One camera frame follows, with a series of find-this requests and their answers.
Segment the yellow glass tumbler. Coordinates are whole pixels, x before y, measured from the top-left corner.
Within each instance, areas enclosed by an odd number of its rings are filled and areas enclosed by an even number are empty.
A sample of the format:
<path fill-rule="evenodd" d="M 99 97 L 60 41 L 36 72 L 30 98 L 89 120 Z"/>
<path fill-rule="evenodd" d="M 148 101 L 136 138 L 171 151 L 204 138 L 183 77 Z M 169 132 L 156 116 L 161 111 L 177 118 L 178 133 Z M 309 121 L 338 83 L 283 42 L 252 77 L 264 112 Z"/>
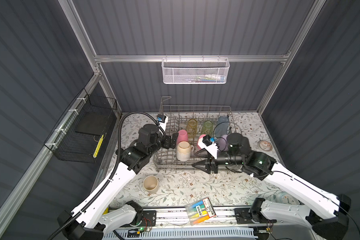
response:
<path fill-rule="evenodd" d="M 190 119 L 186 126 L 189 139 L 194 139 L 198 132 L 198 122 L 195 119 Z"/>

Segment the purple cup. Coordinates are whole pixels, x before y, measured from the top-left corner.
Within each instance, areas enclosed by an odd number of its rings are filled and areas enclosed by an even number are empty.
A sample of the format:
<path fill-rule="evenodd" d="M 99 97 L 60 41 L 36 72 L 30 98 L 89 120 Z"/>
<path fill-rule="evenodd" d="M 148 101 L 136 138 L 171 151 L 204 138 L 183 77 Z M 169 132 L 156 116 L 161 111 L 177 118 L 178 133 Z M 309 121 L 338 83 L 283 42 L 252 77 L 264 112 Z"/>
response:
<path fill-rule="evenodd" d="M 228 142 L 227 142 L 227 136 L 228 135 L 223 135 L 222 137 L 220 137 L 219 140 L 219 150 L 221 152 L 225 152 L 228 150 Z"/>

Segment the blue plastic tumbler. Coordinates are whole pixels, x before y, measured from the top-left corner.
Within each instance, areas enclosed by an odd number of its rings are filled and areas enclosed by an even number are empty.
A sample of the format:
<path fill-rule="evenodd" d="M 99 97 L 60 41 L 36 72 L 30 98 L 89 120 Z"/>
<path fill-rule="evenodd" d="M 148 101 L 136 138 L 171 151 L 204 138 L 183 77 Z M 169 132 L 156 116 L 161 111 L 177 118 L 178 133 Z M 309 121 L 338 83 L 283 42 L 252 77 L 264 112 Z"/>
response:
<path fill-rule="evenodd" d="M 217 125 L 214 130 L 215 137 L 220 138 L 223 135 L 227 135 L 229 127 L 230 127 L 229 117 L 227 116 L 219 117 L 217 121 Z"/>

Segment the pink cup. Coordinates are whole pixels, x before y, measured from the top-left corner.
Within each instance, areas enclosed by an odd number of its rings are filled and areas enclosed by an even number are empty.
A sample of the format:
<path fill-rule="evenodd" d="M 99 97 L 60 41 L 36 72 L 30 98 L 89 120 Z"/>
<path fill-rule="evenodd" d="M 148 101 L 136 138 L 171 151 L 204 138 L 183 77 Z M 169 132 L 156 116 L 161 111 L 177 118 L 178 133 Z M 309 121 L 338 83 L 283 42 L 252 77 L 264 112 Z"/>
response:
<path fill-rule="evenodd" d="M 199 139 L 198 139 L 198 141 L 197 141 L 197 146 L 196 146 L 196 148 L 197 148 L 198 151 L 202 149 L 202 148 L 200 147 L 200 143 L 203 141 L 203 138 L 204 138 L 205 136 L 206 136 L 205 134 L 200 135 L 200 137 L 199 137 Z"/>
<path fill-rule="evenodd" d="M 189 140 L 188 132 L 186 130 L 179 130 L 178 137 L 177 137 L 177 145 L 180 142 L 188 142 L 188 140 Z"/>

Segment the green glass tumbler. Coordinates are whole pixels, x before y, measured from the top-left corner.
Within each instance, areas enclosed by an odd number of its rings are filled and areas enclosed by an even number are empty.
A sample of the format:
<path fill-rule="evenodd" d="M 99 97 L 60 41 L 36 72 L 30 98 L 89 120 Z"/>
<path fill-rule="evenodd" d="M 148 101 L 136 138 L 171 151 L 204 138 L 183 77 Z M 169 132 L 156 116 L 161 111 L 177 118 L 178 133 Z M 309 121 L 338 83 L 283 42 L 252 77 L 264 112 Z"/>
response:
<path fill-rule="evenodd" d="M 211 121 L 205 121 L 202 126 L 201 134 L 202 135 L 213 135 L 214 124 Z"/>

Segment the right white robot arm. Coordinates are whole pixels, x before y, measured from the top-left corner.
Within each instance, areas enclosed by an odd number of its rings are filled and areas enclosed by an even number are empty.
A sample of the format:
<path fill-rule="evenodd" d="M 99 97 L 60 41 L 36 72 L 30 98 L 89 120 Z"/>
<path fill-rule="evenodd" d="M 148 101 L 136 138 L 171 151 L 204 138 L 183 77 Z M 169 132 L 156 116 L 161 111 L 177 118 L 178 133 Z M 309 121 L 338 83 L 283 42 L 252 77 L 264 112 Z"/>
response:
<path fill-rule="evenodd" d="M 256 198 L 243 218 L 255 223 L 285 221 L 313 230 L 326 240 L 342 240 L 349 228 L 351 199 L 328 193 L 293 174 L 274 158 L 251 149 L 248 138 L 239 133 L 227 135 L 225 147 L 206 135 L 198 140 L 201 161 L 192 166 L 207 174 L 217 173 L 219 166 L 239 166 L 241 171 L 270 183 L 296 198 L 300 205 L 275 203 Z"/>

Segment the white mug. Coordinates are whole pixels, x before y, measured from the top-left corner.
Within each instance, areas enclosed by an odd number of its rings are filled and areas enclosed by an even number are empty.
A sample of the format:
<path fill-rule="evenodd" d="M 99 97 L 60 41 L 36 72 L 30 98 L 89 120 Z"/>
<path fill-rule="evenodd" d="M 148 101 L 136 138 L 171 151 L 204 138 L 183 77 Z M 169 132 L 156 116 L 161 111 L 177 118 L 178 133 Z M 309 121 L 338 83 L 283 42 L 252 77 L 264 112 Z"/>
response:
<path fill-rule="evenodd" d="M 176 157 L 181 162 L 189 161 L 194 154 L 195 147 L 186 141 L 177 145 Z"/>

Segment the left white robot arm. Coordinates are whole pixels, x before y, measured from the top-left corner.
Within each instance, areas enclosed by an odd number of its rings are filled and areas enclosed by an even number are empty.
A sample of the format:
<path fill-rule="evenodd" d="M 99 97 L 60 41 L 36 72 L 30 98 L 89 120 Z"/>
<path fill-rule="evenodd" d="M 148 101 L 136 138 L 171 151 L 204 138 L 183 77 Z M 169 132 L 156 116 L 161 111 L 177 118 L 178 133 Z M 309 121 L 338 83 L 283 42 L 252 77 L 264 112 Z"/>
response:
<path fill-rule="evenodd" d="M 124 225 L 137 225 L 143 208 L 134 201 L 106 214 L 105 210 L 123 187 L 129 183 L 163 146 L 164 134 L 156 124 L 146 124 L 139 129 L 137 142 L 122 150 L 111 173 L 95 190 L 72 211 L 58 217 L 59 233 L 68 240 L 101 240 L 104 235 Z"/>

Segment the beige cup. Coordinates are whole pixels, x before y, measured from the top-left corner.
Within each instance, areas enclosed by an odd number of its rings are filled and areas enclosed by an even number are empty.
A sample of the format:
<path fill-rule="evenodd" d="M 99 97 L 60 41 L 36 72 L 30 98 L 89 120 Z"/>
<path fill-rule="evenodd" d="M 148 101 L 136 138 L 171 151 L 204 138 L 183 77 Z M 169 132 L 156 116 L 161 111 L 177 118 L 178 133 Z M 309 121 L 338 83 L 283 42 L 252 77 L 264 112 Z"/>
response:
<path fill-rule="evenodd" d="M 159 188 L 159 180 L 156 176 L 147 176 L 143 181 L 144 189 L 150 193 L 155 194 Z"/>

